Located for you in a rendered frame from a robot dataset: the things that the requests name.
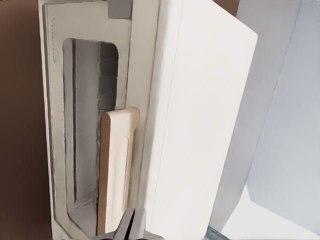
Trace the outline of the grey square oven knob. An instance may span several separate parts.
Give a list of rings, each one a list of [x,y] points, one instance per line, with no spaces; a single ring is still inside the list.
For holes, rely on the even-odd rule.
[[[132,0],[107,0],[109,19],[130,20],[132,18]]]

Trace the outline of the pale blue-green tray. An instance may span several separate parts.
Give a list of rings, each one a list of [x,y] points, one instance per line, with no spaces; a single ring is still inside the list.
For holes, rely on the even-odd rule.
[[[203,240],[228,240],[228,238],[214,228],[208,226]]]

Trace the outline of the cream oven door with window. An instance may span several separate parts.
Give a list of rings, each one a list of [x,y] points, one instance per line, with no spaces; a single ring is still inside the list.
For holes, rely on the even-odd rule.
[[[131,19],[107,0],[39,0],[55,240],[97,234],[103,112],[126,104]]]

